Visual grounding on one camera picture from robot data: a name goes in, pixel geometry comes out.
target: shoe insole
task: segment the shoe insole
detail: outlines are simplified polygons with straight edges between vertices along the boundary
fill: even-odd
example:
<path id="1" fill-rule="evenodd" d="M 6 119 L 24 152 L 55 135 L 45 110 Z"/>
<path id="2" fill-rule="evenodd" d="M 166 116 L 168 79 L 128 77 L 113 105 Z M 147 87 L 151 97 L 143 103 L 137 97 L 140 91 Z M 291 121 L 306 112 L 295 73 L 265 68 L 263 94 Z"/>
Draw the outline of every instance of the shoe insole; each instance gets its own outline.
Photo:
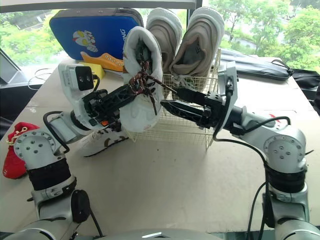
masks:
<path id="1" fill-rule="evenodd" d="M 151 74 L 153 69 L 151 51 L 142 40 L 139 40 L 135 49 L 135 59 L 140 63 L 142 58 L 144 61 L 149 61 L 149 69 L 147 69 L 147 73 Z"/>
<path id="2" fill-rule="evenodd" d="M 205 53 L 199 46 L 199 39 L 196 39 L 196 41 L 186 47 L 183 57 L 177 64 L 192 65 L 195 62 L 201 62 L 204 58 Z"/>

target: blue case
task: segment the blue case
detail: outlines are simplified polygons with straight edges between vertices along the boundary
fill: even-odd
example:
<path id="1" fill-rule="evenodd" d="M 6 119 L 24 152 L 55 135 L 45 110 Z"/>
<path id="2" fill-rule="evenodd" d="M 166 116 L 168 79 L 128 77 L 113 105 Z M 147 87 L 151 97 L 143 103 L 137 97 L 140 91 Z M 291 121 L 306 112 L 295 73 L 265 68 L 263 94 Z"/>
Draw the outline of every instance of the blue case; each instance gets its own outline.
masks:
<path id="1" fill-rule="evenodd" d="M 123 59 L 128 32 L 144 23 L 140 13 L 132 8 L 82 8 L 60 10 L 49 25 L 65 52 L 82 60 L 80 52 L 91 57 L 108 53 Z"/>

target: window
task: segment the window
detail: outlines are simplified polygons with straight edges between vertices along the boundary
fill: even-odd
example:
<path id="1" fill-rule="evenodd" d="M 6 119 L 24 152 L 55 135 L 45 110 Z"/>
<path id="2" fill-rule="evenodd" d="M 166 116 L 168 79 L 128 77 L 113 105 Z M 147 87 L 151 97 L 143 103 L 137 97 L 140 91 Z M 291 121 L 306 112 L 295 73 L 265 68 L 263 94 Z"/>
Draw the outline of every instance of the window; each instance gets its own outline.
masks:
<path id="1" fill-rule="evenodd" d="M 56 68 L 67 56 L 49 26 L 49 20 L 58 11 L 0 13 L 0 47 L 27 78 L 33 77 L 37 70 Z"/>
<path id="2" fill-rule="evenodd" d="M 144 26 L 146 26 L 148 15 L 153 10 L 153 8 L 135 8 L 135 10 L 137 10 L 141 14 L 143 19 L 143 24 Z M 180 19 L 181 25 L 182 25 L 182 36 L 183 36 L 187 28 L 187 10 L 186 9 L 170 9 L 170 10 L 174 12 Z"/>
<path id="3" fill-rule="evenodd" d="M 222 48 L 320 72 L 320 1 L 204 0 L 224 18 Z"/>

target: wire basket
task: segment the wire basket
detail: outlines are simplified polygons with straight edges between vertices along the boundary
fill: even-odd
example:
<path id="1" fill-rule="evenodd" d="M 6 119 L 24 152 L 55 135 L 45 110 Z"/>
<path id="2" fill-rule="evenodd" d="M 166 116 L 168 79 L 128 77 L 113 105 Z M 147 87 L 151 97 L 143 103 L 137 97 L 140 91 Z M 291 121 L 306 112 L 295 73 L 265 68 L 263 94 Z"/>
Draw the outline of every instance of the wire basket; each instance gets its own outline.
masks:
<path id="1" fill-rule="evenodd" d="M 218 68 L 220 65 L 221 50 L 219 49 L 213 68 L 207 77 L 185 77 L 184 81 L 188 85 L 192 86 L 199 92 L 217 92 L 218 91 Z M 164 74 L 164 83 L 175 88 L 179 85 L 177 82 L 174 83 L 173 76 L 171 74 Z M 170 91 L 163 90 L 164 98 L 167 100 L 181 100 L 175 94 Z M 202 106 L 189 103 L 191 106 L 203 109 Z M 201 144 L 208 147 L 213 142 L 213 128 L 200 128 L 196 123 L 186 120 L 184 118 L 177 117 L 169 113 L 165 108 L 162 108 L 162 113 L 157 124 L 150 130 L 144 132 L 131 132 L 126 131 L 128 137 L 136 142 L 138 139 L 141 140 L 155 140 L 165 142 L 177 142 L 177 143 L 190 143 L 190 144 Z"/>

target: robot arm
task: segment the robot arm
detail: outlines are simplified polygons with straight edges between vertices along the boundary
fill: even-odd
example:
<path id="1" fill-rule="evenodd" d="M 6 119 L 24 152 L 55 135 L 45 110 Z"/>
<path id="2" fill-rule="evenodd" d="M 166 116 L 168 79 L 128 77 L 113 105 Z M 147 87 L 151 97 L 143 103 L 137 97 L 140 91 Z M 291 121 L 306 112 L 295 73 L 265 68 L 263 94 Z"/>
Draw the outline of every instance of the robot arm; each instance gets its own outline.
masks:
<path id="1" fill-rule="evenodd" d="M 263 199 L 266 224 L 275 228 L 277 240 L 320 240 L 320 231 L 309 223 L 304 134 L 290 124 L 277 122 L 277 118 L 268 120 L 247 112 L 245 107 L 234 106 L 237 100 L 234 62 L 227 63 L 226 68 L 219 71 L 218 81 L 223 95 L 175 89 L 178 97 L 203 106 L 203 110 L 176 100 L 163 100 L 161 104 L 171 114 L 202 128 L 215 128 L 215 133 L 224 128 L 263 152 L 268 183 L 268 193 Z"/>
<path id="2" fill-rule="evenodd" d="M 108 94 L 93 91 L 93 75 L 82 64 L 58 66 L 61 85 L 73 111 L 48 112 L 43 116 L 45 127 L 22 134 L 14 144 L 16 155 L 25 161 L 33 186 L 31 192 L 37 221 L 27 225 L 8 240 L 69 240 L 75 237 L 80 223 L 91 213 L 84 190 L 77 190 L 77 178 L 71 174 L 65 154 L 67 144 L 116 124 L 119 108 L 135 99 L 128 85 Z M 49 115 L 56 116 L 50 121 Z"/>

